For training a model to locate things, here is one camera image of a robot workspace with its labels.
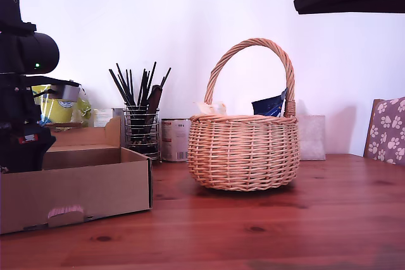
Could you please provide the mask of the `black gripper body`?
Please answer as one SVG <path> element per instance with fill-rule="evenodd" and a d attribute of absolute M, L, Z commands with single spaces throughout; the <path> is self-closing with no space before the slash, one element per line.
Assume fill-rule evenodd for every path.
<path fill-rule="evenodd" d="M 1 88 L 1 137 L 40 137 L 40 119 L 31 88 Z"/>

